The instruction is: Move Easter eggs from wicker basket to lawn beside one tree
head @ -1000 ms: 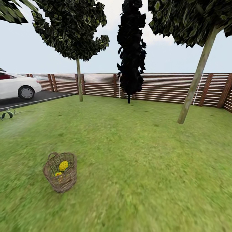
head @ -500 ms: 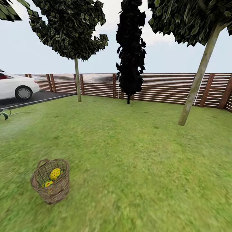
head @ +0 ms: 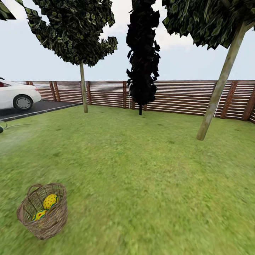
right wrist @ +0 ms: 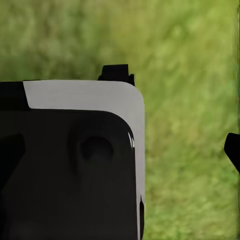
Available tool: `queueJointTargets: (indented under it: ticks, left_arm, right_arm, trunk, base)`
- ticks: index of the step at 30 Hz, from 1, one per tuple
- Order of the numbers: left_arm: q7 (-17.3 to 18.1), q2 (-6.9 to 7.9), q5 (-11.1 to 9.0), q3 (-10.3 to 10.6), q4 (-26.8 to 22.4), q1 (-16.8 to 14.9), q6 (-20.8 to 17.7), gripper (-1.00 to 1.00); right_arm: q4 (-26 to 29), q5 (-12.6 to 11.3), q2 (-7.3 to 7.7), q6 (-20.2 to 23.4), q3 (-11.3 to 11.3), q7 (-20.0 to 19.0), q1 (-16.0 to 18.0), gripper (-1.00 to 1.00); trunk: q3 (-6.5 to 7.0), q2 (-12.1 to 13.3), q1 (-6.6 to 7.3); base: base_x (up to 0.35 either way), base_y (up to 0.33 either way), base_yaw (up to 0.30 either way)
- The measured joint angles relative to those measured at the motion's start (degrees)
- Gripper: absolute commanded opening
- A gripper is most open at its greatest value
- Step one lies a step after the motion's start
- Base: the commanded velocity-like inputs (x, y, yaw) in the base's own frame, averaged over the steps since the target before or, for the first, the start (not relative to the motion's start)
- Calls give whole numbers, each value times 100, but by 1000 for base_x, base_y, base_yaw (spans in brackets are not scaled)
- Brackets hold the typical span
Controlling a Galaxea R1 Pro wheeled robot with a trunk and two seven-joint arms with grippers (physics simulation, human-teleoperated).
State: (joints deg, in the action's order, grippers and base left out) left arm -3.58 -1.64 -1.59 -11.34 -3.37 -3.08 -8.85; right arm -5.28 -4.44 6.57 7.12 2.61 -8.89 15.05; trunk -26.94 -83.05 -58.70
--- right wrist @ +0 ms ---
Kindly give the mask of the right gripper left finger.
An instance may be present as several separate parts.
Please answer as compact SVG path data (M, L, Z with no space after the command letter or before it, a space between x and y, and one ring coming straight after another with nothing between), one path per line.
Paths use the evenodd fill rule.
M0 138L0 193L26 152L22 133Z

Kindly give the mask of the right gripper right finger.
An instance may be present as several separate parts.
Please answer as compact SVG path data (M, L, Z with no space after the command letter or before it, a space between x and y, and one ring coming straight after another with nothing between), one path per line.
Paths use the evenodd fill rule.
M229 133L227 135L224 151L240 173L240 135Z

